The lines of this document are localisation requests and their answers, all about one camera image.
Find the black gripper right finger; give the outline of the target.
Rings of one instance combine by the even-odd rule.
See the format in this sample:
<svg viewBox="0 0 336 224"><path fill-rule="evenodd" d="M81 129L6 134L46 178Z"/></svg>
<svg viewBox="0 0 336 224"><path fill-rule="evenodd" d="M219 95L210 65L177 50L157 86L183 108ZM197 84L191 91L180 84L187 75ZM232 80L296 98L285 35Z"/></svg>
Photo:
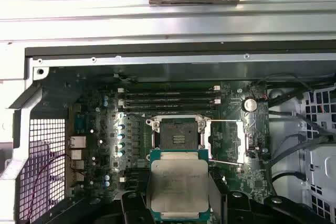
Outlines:
<svg viewBox="0 0 336 224"><path fill-rule="evenodd" d="M209 205L221 223L330 223L300 204L282 196L258 203L241 191L231 191L222 178L209 177Z"/></svg>

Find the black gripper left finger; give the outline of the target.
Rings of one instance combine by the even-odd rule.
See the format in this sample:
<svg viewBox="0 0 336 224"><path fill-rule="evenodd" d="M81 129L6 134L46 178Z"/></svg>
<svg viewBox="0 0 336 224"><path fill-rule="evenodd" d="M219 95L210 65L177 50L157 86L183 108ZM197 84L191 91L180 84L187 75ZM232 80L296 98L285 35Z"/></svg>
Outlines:
<svg viewBox="0 0 336 224"><path fill-rule="evenodd" d="M151 223L151 211L139 192L130 191L109 204L68 210L49 223Z"/></svg>

